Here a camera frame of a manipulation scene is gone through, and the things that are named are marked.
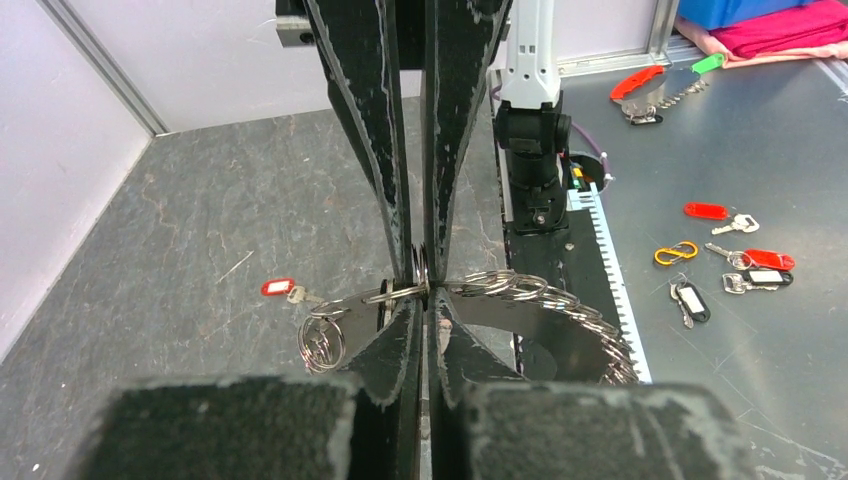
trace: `white wall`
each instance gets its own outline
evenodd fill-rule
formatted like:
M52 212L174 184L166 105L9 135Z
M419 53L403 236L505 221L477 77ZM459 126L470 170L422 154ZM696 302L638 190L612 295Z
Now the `white wall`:
M148 141L36 2L0 2L0 359Z
M556 0L557 58L644 49L656 4L657 0Z
M280 45L274 0L69 3L173 131L330 108L317 50Z

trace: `black key tag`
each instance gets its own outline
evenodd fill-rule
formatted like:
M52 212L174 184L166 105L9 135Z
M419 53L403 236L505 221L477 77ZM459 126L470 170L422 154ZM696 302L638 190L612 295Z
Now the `black key tag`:
M751 285L770 286L770 285L791 285L795 280L789 272L780 272L777 270L745 270L742 272L742 279Z
M689 282L677 285L677 297L692 320L704 323L710 319L710 309L695 285Z

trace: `metal table surface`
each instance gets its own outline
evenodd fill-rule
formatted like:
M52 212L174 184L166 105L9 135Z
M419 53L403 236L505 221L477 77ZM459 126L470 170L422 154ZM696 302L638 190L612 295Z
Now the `metal table surface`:
M626 72L567 78L565 108L609 154L603 203L655 382L707 386L737 415L763 478L848 477L848 103L812 62L710 74L709 89L630 126L607 100ZM686 202L749 213L752 234L712 237ZM733 271L703 251L673 268L653 252L691 240L790 253L795 283L723 291ZM711 320L683 326L669 297L678 273Z

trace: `pink cloth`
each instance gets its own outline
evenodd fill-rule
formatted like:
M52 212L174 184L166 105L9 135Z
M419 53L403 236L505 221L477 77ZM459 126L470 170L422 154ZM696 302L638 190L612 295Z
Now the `pink cloth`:
M710 32L734 55L753 58L760 53L815 48L848 40L848 7L838 0L763 15Z
M723 68L746 67L763 63L785 62L810 58L836 57L848 59L848 41L832 43L821 47L792 48L776 52L760 53L754 58L744 58L734 55L719 39L694 23L677 17L674 26L681 35L691 40L707 55L723 53L725 60Z

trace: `key tag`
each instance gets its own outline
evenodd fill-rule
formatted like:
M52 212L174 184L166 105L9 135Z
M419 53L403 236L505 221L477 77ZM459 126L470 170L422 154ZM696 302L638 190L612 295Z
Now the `key tag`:
M745 255L756 267L769 268L788 272L795 268L795 259L785 253L772 252L769 250L745 250Z
M683 213L690 217L706 218L707 220L725 220L730 217L726 208L711 203L689 202L683 206Z
M695 285L683 282L677 285L677 297L692 320L704 323L710 319L710 309Z
M778 270L746 270L742 279L751 285L791 285L795 277L789 272Z
M291 278L277 278L268 280L262 285L262 295L271 297L274 295L288 295L294 289L294 280Z

